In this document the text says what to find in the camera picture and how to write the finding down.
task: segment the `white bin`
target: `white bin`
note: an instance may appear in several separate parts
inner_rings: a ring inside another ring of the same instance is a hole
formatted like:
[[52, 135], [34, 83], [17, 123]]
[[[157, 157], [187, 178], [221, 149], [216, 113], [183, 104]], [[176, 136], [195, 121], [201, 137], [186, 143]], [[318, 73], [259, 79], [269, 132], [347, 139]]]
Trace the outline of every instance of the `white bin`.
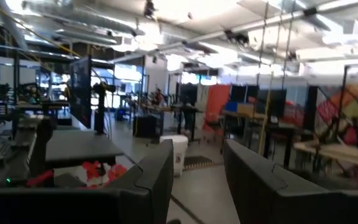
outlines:
[[185, 163], [185, 155], [188, 147], [188, 138], [183, 135], [161, 136], [160, 142], [172, 139], [173, 142], [173, 173], [181, 175]]

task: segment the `black screen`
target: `black screen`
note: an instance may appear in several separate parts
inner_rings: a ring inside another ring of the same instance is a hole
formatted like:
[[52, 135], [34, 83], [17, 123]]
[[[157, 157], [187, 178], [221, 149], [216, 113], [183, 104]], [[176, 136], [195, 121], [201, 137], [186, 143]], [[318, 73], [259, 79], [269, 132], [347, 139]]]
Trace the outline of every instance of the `black screen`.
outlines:
[[246, 98], [246, 92], [247, 92], [247, 87], [246, 86], [236, 86], [233, 85], [231, 87], [231, 92], [230, 92], [230, 102], [239, 102], [239, 103], [243, 103], [245, 98]]
[[246, 103], [249, 102], [250, 97], [253, 97], [256, 99], [258, 97], [258, 91], [259, 91], [259, 86], [247, 85]]
[[70, 64], [71, 114], [85, 127], [91, 128], [91, 57]]
[[[267, 97], [269, 90], [259, 90], [256, 103], [256, 112], [265, 113]], [[281, 118], [284, 116], [285, 99], [287, 98], [287, 90], [271, 90], [269, 113], [271, 116]]]
[[184, 84], [180, 86], [180, 101], [182, 103], [195, 104], [197, 102], [197, 85]]

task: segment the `table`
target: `table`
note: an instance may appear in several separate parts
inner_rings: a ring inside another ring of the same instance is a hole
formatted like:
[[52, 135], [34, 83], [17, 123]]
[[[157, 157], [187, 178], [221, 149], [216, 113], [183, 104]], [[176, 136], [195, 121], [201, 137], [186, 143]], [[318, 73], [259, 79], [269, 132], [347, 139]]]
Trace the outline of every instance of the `table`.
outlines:
[[84, 162], [99, 161], [110, 166], [122, 151], [105, 135], [93, 131], [54, 131], [47, 144], [45, 166], [47, 169], [82, 166]]
[[158, 113], [159, 115], [159, 121], [158, 122], [160, 126], [160, 136], [163, 135], [163, 124], [164, 124], [164, 113], [171, 113], [171, 112], [179, 112], [178, 117], [178, 127], [177, 127], [177, 134], [181, 134], [181, 122], [182, 122], [182, 115], [181, 112], [187, 111], [190, 113], [193, 113], [193, 120], [191, 124], [191, 136], [189, 138], [189, 142], [198, 141], [200, 142], [200, 139], [195, 139], [195, 128], [196, 128], [196, 113], [201, 113], [202, 111], [196, 109], [196, 108], [187, 108], [187, 107], [181, 107], [181, 106], [152, 106], [152, 105], [141, 105], [141, 107], [147, 111], [152, 111], [154, 113]]
[[[226, 116], [233, 116], [233, 117], [237, 117], [237, 118], [245, 118], [246, 119], [246, 123], [244, 125], [244, 132], [242, 135], [242, 140], [243, 142], [246, 142], [246, 138], [247, 138], [247, 127], [249, 126], [250, 122], [252, 122], [253, 124], [262, 126], [262, 120], [266, 117], [264, 114], [259, 114], [259, 113], [236, 113], [236, 112], [232, 112], [232, 111], [226, 111], [224, 110], [222, 112], [222, 114], [224, 115], [224, 119], [223, 119], [223, 136], [226, 136]], [[280, 133], [280, 134], [284, 134], [287, 138], [287, 142], [285, 144], [285, 155], [284, 155], [284, 162], [283, 162], [283, 166], [285, 169], [288, 168], [289, 163], [290, 163], [290, 157], [291, 157], [291, 147], [293, 144], [293, 137], [295, 134], [310, 134], [312, 135], [313, 133], [304, 129], [301, 129], [293, 124], [288, 124], [288, 123], [284, 123], [279, 121], [278, 124], [270, 124], [266, 127], [266, 136], [265, 136], [265, 147], [264, 147], [264, 157], [268, 157], [269, 155], [269, 149], [270, 149], [270, 134], [271, 133]], [[223, 152], [223, 144], [224, 144], [224, 137], [222, 138], [222, 143], [221, 143], [221, 153]]]
[[319, 145], [318, 140], [298, 142], [293, 145], [296, 150], [317, 154], [316, 148], [319, 147], [318, 154], [330, 159], [349, 162], [358, 165], [358, 148], [343, 144], [323, 144]]
[[227, 116], [232, 116], [235, 118], [245, 118], [245, 125], [244, 125], [244, 132], [242, 133], [242, 142], [245, 143], [247, 139], [247, 128], [249, 127], [249, 121], [255, 120], [255, 121], [262, 121], [265, 118], [264, 114], [259, 113], [238, 113], [233, 111], [222, 111], [223, 115], [223, 138], [221, 142], [221, 154], [223, 153], [223, 144], [224, 144], [224, 137], [226, 136], [226, 118]]

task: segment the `cable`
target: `cable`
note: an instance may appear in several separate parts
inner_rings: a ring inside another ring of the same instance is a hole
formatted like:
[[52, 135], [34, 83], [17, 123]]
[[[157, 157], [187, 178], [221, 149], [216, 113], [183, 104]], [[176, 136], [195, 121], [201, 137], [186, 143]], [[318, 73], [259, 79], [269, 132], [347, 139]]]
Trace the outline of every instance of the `cable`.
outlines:
[[[281, 5], [280, 22], [278, 23], [276, 47], [278, 46], [278, 43], [280, 41], [281, 26], [282, 26], [282, 22], [283, 22], [283, 13], [284, 13], [283, 8], [284, 8], [284, 1], [282, 1], [282, 5]], [[277, 59], [277, 50], [276, 50], [276, 53], [274, 55], [273, 62], [272, 62], [272, 64], [270, 64], [270, 68], [272, 69], [272, 72], [270, 74], [270, 83], [269, 83], [268, 92], [267, 92], [266, 107], [265, 107], [265, 114], [264, 114], [264, 122], [263, 122], [263, 125], [262, 125], [262, 130], [260, 132], [260, 137], [259, 137], [258, 153], [260, 155], [263, 154], [262, 146], [263, 146], [263, 144], [265, 142], [265, 130], [266, 130], [267, 121], [268, 121], [268, 119], [271, 119], [271, 118], [268, 118], [268, 114], [269, 114], [270, 94], [272, 93], [272, 83], [273, 83], [273, 77], [274, 77], [274, 71], [275, 71], [275, 69], [272, 68], [272, 65], [273, 66], [275, 65], [276, 59]]]
[[[73, 55], [75, 55], [75, 56], [77, 56], [77, 57], [82, 57], [80, 54], [74, 52], [73, 50], [68, 49], [68, 48], [66, 48], [66, 47], [64, 47], [64, 46], [62, 46], [62, 45], [60, 45], [60, 44], [57, 44], [56, 42], [54, 42], [54, 41], [52, 41], [52, 40], [50, 40], [50, 39], [47, 39], [47, 38], [43, 37], [42, 35], [38, 34], [36, 31], [34, 31], [34, 30], [28, 28], [23, 22], [18, 21], [17, 19], [13, 18], [11, 15], [9, 15], [9, 14], [8, 14], [5, 10], [3, 10], [1, 7], [0, 7], [0, 13], [2, 13], [3, 15], [5, 15], [6, 17], [8, 17], [10, 20], [14, 21], [16, 24], [20, 24], [25, 30], [27, 30], [27, 31], [29, 31], [30, 33], [34, 34], [34, 35], [37, 36], [38, 38], [40, 38], [40, 39], [42, 39], [42, 40], [44, 40], [44, 41], [46, 41], [46, 42], [48, 42], [48, 43], [51, 43], [51, 44], [53, 44], [54, 46], [56, 46], [56, 47], [58, 47], [58, 48], [60, 48], [60, 49], [62, 49], [62, 50], [64, 50], [64, 51], [66, 51], [66, 52], [68, 52], [68, 53], [71, 53], [71, 54], [73, 54]], [[100, 79], [100, 82], [101, 82], [102, 86], [106, 89], [106, 85], [102, 82], [101, 77], [96, 73], [96, 71], [95, 71], [93, 68], [91, 68], [91, 70], [94, 72], [95, 76]], [[111, 133], [111, 132], [112, 132], [112, 129], [111, 129], [111, 114], [110, 114], [110, 111], [109, 111], [109, 110], [108, 110], [108, 114], [109, 114], [108, 118], [109, 118], [109, 121], [110, 121], [110, 122], [109, 122], [109, 130], [110, 130], [110, 133]]]

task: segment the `standing desk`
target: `standing desk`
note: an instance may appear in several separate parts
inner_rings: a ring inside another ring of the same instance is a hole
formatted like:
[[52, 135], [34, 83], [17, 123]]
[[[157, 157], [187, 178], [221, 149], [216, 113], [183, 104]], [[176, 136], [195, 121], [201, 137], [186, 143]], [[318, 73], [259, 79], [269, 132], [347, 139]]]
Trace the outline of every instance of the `standing desk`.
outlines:
[[318, 154], [329, 159], [358, 165], [358, 148], [354, 146], [346, 146], [343, 144], [319, 145], [319, 141], [314, 140], [295, 143], [294, 148], [298, 151], [308, 152], [314, 155]]

